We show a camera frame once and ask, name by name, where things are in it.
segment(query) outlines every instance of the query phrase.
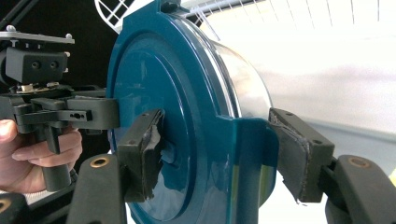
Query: bolt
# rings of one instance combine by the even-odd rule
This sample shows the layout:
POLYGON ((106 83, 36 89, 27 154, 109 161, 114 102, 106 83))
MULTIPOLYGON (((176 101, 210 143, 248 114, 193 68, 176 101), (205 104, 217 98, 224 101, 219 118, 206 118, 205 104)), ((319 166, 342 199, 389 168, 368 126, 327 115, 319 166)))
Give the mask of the bolt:
POLYGON ((11 43, 12 43, 12 48, 15 48, 15 46, 17 45, 17 42, 18 42, 18 40, 9 40, 9 41, 11 41, 11 43))
POLYGON ((22 89, 23 92, 32 91, 33 88, 34 88, 34 87, 33 87, 32 84, 29 84, 29 85, 22 85, 22 86, 21 86, 21 89, 22 89))
POLYGON ((13 26, 13 25, 8 25, 6 30, 8 32, 17 32, 17 29, 15 29, 15 26, 13 26))
POLYGON ((49 82, 47 83, 47 87, 51 88, 51 87, 57 87, 59 86, 59 82, 49 82))

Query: black metal bracket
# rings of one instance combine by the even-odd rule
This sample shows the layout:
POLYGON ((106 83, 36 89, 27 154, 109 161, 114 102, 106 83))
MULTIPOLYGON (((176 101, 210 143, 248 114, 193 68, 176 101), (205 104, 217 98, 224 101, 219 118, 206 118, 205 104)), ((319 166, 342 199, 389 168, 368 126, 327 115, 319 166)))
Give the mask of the black metal bracket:
MULTIPOLYGON (((69 54, 50 52, 44 49, 44 44, 73 44, 71 35, 66 38, 29 35, 11 28, 0 32, 0 39, 12 42, 12 47, 0 52, 0 81, 13 85, 10 93, 0 95, 0 119, 13 119, 19 133, 34 133, 35 140, 47 141, 49 150, 55 154, 61 153, 58 135, 69 125, 87 130, 119 127, 118 103, 101 98, 104 90, 79 91, 78 94, 83 94, 80 96, 73 88, 57 82, 67 72, 69 54)), ((67 165, 43 167, 43 174, 48 191, 71 183, 67 165)))
POLYGON ((126 223, 125 202, 152 198, 162 167, 161 109, 137 117, 118 144, 116 155, 85 160, 77 184, 72 184, 31 206, 23 196, 4 194, 12 206, 1 211, 6 223, 126 223))
POLYGON ((318 203, 327 194, 331 224, 396 223, 396 188, 373 161, 332 156, 334 145, 294 114, 271 108, 279 139, 278 171, 296 200, 318 203))

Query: finger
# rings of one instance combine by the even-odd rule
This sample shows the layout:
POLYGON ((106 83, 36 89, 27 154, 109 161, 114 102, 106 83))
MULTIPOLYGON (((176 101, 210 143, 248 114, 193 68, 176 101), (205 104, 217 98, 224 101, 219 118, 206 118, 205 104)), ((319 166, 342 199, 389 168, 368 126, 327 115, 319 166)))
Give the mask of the finger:
POLYGON ((76 165, 76 161, 69 162, 67 166, 69 167, 69 172, 73 170, 74 166, 76 165))
MULTIPOLYGON (((59 147, 61 155, 70 148, 81 147, 81 134, 78 131, 70 131, 69 133, 60 135, 59 147)), ((33 144, 28 147, 21 147, 12 154, 12 158, 17 161, 27 161, 54 155, 47 145, 47 142, 33 144)))
POLYGON ((0 120, 0 144, 11 142, 17 134, 17 124, 13 120, 0 120))
POLYGON ((79 157, 82 152, 82 147, 71 148, 60 155, 51 155, 44 158, 32 159, 29 160, 30 163, 43 166, 43 167, 52 167, 63 164, 73 164, 79 157))
POLYGON ((74 132, 74 131, 78 131, 78 128, 73 128, 72 126, 67 126, 66 128, 62 129, 62 134, 66 134, 66 133, 70 133, 70 132, 74 132))

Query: screw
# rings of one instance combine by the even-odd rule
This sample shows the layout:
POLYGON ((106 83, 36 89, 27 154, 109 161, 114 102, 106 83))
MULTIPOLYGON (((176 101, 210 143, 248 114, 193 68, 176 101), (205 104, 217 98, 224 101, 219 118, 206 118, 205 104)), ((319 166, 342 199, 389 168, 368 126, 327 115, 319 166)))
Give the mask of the screw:
POLYGON ((52 62, 50 65, 50 68, 52 68, 52 69, 55 69, 55 68, 58 68, 58 66, 59 66, 59 64, 58 64, 58 62, 52 62))
POLYGON ((40 62, 33 62, 32 63, 32 68, 39 69, 40 68, 40 62))

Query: human hand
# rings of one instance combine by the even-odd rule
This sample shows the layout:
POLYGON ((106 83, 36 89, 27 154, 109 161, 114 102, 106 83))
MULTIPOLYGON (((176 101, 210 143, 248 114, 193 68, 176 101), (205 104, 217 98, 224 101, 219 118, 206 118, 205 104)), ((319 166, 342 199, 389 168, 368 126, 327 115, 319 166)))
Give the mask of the human hand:
POLYGON ((0 189, 34 193, 46 188, 40 166, 67 164, 73 168, 82 152, 81 134, 68 127, 59 136, 61 154, 49 151, 47 142, 35 144, 32 134, 18 134, 13 120, 0 120, 0 189))

